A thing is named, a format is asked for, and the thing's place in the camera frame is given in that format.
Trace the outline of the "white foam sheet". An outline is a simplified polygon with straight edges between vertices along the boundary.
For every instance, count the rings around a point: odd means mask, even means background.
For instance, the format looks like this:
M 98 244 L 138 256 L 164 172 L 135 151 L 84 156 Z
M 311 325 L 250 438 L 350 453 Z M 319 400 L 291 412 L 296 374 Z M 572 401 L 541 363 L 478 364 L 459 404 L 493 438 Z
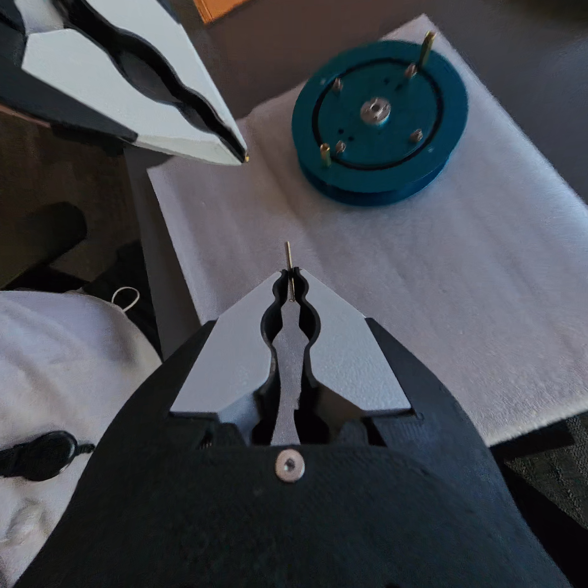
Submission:
M 215 319 L 293 260 L 376 319 L 447 386 L 488 445 L 587 411 L 587 206 L 442 34 L 469 98 L 432 184 L 354 208 L 305 179 L 303 84 L 238 122 L 251 161 L 173 157 L 148 175 L 195 311 Z

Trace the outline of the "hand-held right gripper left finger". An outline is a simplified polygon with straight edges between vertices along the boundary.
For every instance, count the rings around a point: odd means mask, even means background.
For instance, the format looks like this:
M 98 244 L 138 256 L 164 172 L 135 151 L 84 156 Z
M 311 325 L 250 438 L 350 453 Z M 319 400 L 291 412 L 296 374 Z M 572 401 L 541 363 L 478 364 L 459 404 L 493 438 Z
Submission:
M 273 342 L 288 292 L 288 271 L 275 272 L 218 317 L 171 416 L 234 424 L 247 445 L 271 442 L 281 400 Z

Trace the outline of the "blue metal turntable assembly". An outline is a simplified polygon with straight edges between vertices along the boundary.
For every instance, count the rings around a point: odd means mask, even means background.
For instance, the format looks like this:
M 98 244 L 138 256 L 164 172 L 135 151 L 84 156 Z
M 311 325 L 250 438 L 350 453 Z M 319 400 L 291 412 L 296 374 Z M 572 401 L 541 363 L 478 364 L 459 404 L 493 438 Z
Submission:
M 422 42 L 349 49 L 306 82 L 291 129 L 301 171 L 319 192 L 354 206 L 389 205 L 443 171 L 465 131 L 468 97 L 456 68 L 433 49 L 417 70 Z

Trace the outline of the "orange cardboard box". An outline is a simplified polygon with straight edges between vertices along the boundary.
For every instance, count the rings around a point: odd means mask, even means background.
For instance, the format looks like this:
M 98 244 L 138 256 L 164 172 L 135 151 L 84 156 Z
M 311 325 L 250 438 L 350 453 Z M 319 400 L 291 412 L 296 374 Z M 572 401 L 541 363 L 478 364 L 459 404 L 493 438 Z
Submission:
M 202 22 L 206 25 L 224 17 L 249 1 L 193 1 Z

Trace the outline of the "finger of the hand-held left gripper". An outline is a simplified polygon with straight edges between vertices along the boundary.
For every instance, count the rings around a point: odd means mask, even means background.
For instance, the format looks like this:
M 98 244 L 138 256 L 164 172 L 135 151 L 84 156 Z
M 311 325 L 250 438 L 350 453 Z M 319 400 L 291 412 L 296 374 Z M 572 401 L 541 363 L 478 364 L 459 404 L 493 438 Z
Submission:
M 64 19 L 155 107 L 136 146 L 189 159 L 243 159 L 246 143 L 165 1 L 65 1 Z
M 64 1 L 54 1 L 64 16 Z M 155 107 L 125 82 L 113 62 L 84 33 L 53 32 L 48 40 L 34 35 L 24 59 L 24 69 L 42 81 L 134 132 L 148 130 L 145 114 Z M 217 165 L 238 166 L 243 159 L 195 159 Z

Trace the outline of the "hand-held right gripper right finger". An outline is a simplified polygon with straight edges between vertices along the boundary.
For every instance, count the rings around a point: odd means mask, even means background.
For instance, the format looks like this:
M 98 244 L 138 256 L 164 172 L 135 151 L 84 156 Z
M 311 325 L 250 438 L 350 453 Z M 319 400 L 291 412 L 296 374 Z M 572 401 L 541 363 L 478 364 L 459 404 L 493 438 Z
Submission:
M 327 444 L 351 421 L 410 414 L 367 318 L 307 270 L 294 269 L 307 338 L 295 426 L 302 444 Z

